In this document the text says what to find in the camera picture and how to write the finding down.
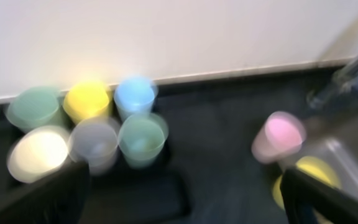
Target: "faucet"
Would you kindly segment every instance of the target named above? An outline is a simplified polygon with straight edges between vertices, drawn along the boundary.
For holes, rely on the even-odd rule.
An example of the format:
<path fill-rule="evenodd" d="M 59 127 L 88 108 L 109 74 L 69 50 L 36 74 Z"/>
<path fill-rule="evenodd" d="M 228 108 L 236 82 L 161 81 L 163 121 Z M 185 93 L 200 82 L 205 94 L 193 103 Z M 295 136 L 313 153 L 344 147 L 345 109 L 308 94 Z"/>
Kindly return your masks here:
<path fill-rule="evenodd" d="M 336 96 L 352 90 L 358 91 L 358 56 L 336 71 L 331 82 L 322 90 L 311 92 L 307 97 L 308 105 L 314 110 L 321 109 Z"/>

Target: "yellow cup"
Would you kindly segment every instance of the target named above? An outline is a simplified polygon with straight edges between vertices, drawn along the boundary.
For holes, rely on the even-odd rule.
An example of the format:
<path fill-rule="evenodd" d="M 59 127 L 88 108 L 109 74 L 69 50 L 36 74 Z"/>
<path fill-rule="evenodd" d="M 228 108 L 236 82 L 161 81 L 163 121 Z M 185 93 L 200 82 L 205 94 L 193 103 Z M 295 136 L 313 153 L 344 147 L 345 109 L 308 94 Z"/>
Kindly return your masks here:
<path fill-rule="evenodd" d="M 341 188 L 341 183 L 335 171 L 321 159 L 305 156 L 296 162 L 296 167 L 330 187 Z M 272 193 L 277 205 L 284 209 L 284 201 L 280 190 L 282 177 L 281 175 L 274 183 Z"/>
<path fill-rule="evenodd" d="M 74 123 L 111 113 L 111 91 L 103 82 L 83 82 L 66 95 L 63 108 Z"/>

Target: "white wall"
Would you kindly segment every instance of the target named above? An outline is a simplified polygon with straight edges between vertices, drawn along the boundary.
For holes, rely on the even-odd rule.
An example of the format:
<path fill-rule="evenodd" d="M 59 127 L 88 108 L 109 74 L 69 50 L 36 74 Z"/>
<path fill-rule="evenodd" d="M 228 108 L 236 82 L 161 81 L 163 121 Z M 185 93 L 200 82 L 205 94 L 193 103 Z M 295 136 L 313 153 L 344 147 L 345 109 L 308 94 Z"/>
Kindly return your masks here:
<path fill-rule="evenodd" d="M 358 0 L 0 0 L 0 98 L 358 53 Z"/>

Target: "green cup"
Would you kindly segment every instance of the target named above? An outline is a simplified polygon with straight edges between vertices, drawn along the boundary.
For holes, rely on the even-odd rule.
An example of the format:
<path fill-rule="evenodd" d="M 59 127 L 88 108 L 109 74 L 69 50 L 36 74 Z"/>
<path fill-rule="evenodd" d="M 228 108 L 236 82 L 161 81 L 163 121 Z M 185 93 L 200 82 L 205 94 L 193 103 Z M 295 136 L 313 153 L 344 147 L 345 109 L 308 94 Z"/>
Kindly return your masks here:
<path fill-rule="evenodd" d="M 150 166 L 168 137 L 166 122 L 156 114 L 135 114 L 127 118 L 118 134 L 118 145 L 133 169 Z"/>
<path fill-rule="evenodd" d="M 59 92 L 48 86 L 28 89 L 17 96 L 6 110 L 6 118 L 27 133 L 35 128 L 65 126 Z"/>

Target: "metal sink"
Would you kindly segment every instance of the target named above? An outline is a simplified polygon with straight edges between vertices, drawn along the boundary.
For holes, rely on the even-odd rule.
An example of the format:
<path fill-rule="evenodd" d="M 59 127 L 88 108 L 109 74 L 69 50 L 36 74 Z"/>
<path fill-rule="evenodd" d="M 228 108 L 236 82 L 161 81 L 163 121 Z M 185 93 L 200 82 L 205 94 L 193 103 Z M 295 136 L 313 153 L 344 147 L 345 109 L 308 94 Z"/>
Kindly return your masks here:
<path fill-rule="evenodd" d="M 336 128 L 321 131 L 319 137 L 307 140 L 299 153 L 282 159 L 279 165 L 285 169 L 304 156 L 315 156 L 328 163 L 341 181 L 341 190 L 358 199 L 358 115 Z"/>

